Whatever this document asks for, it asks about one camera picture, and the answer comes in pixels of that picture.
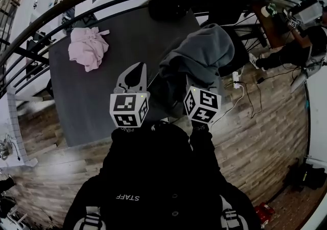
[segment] folded pink clothing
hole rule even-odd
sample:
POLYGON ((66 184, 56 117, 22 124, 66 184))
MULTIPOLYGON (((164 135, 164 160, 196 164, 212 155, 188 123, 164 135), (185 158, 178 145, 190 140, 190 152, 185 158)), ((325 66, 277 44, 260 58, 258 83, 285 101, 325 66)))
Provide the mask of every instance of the folded pink clothing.
POLYGON ((71 43, 68 47, 70 61, 75 60, 85 66, 90 72, 99 68, 103 54, 108 51, 109 45, 102 35, 109 34, 109 30, 99 32, 99 28, 74 28, 71 33, 71 43))

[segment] black pants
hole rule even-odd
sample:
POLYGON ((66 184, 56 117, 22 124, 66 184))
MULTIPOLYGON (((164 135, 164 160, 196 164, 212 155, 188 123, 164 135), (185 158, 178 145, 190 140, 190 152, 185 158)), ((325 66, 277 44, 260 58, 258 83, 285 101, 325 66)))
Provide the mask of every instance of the black pants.
POLYGON ((9 190, 15 185, 14 180, 8 178, 7 180, 0 181, 0 193, 9 190))
POLYGON ((309 57, 310 48, 303 49, 295 40, 285 45, 280 51, 272 53, 268 58, 258 59, 257 67, 274 68, 282 64, 303 66, 309 57))

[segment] gray cloth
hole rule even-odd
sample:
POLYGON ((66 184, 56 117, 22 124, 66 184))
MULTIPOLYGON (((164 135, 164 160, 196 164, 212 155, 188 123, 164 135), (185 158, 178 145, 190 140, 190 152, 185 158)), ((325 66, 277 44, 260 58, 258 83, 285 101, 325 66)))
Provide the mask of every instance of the gray cloth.
POLYGON ((188 74, 199 85, 208 87, 217 79, 218 68, 231 62, 234 46, 229 35, 217 24, 191 33, 159 65, 163 79, 188 74))
POLYGON ((218 68, 227 65, 234 56, 229 35, 217 24, 210 24, 191 33, 171 50, 159 65, 159 74, 148 88, 152 106, 168 116, 183 115, 186 96, 186 75, 197 87, 216 87, 223 95, 218 68))

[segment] black jacket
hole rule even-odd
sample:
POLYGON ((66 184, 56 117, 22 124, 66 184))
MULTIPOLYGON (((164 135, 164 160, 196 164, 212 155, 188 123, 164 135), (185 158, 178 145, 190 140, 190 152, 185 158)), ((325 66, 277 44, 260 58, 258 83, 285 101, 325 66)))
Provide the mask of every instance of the black jacket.
POLYGON ((229 184, 205 125, 190 137, 171 124, 117 129, 100 174, 85 182, 64 222, 73 229, 86 206, 100 207, 107 229, 220 229, 222 195, 250 230, 260 229, 248 197, 229 184))

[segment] black cloth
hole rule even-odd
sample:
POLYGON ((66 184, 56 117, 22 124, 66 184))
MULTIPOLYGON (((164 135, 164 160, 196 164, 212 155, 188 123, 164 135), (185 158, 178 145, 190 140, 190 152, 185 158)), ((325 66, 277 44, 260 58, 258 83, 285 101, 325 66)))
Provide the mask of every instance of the black cloth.
POLYGON ((9 190, 15 185, 15 182, 13 179, 8 178, 6 180, 1 180, 0 181, 0 193, 9 190))
POLYGON ((248 197, 220 173, 211 138, 206 125, 196 126, 192 151, 187 134, 171 124, 115 130, 100 174, 83 184, 63 229, 73 229, 86 206, 100 207, 107 229, 220 229, 222 195, 259 230, 248 197))
MULTIPOLYGON (((303 36, 308 36, 312 43, 311 56, 316 56, 326 50, 327 36, 321 26, 314 26, 306 29, 303 36)), ((256 61, 257 67, 274 68, 282 64, 293 64, 304 66, 309 58, 310 48, 302 48, 300 44, 294 40, 286 44, 280 51, 272 53, 268 58, 261 58, 256 61)))

